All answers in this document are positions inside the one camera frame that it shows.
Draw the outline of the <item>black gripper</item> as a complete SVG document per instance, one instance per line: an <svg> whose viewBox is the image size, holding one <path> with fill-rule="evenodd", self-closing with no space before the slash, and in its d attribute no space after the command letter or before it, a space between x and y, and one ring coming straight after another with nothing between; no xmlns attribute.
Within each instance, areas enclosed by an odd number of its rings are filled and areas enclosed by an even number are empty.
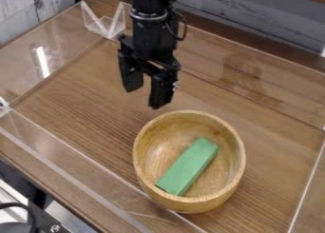
<svg viewBox="0 0 325 233"><path fill-rule="evenodd" d="M160 13L144 13L130 8L132 34L117 37L117 63L121 85L126 92L142 86L142 73L151 75L148 106L157 109L171 102L180 64L173 56L177 43L187 37L177 34L183 15L165 8Z"/></svg>

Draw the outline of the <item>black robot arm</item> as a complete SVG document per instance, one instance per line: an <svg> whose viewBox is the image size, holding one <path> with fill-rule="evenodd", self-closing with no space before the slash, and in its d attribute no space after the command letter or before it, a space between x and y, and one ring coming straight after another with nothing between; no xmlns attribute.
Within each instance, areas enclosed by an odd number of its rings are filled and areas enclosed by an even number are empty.
<svg viewBox="0 0 325 233"><path fill-rule="evenodd" d="M179 41L187 37L187 21L173 8L176 0L132 0L132 35L120 34L117 64L126 92L151 77L148 106L157 109L171 102L181 66L173 57Z"/></svg>

